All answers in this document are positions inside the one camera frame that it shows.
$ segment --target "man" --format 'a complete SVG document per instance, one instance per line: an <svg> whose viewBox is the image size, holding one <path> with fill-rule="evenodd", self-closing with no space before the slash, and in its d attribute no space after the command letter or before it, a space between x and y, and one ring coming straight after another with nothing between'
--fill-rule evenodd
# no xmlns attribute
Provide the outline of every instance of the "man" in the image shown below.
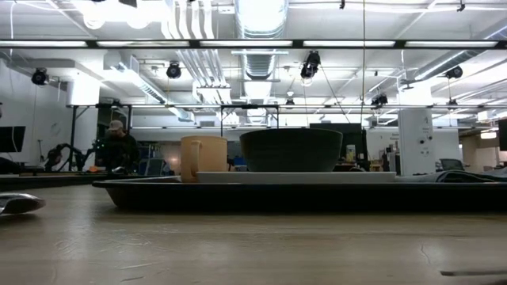
<svg viewBox="0 0 507 285"><path fill-rule="evenodd" d="M128 171L137 168L139 163L139 149L135 139L127 134L124 125L119 120L113 120L109 124L109 137L106 145L109 152L108 168L115 169L123 166Z"/></svg>

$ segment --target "bowl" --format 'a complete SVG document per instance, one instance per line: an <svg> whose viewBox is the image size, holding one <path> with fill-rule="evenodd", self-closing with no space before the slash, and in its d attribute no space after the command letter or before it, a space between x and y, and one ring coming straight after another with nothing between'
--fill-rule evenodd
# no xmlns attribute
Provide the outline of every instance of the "bowl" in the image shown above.
<svg viewBox="0 0 507 285"><path fill-rule="evenodd" d="M314 128L268 129L240 136L252 172L331 172L340 158L343 135Z"/></svg>

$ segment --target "tan mug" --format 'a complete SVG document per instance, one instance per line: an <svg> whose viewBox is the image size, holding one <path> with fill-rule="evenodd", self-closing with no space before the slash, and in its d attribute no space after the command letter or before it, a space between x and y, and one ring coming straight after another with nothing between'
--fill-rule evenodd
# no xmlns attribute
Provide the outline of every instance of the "tan mug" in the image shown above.
<svg viewBox="0 0 507 285"><path fill-rule="evenodd" d="M215 136L181 138L181 181L197 183L197 173L227 171L227 140Z"/></svg>

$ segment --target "table surface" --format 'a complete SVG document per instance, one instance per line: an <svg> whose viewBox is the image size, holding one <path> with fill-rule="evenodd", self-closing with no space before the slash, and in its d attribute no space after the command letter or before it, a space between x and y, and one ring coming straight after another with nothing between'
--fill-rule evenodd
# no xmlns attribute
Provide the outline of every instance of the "table surface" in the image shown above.
<svg viewBox="0 0 507 285"><path fill-rule="evenodd" d="M160 215L89 185L0 216L1 284L506 284L502 215Z"/></svg>

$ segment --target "office chair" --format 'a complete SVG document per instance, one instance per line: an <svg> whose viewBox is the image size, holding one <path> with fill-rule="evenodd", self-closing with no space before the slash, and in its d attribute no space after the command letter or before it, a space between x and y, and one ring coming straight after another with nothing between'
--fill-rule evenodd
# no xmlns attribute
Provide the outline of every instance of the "office chair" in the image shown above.
<svg viewBox="0 0 507 285"><path fill-rule="evenodd" d="M462 170L465 171L463 163L459 159L454 158L441 158L440 163L442 164L443 170Z"/></svg>

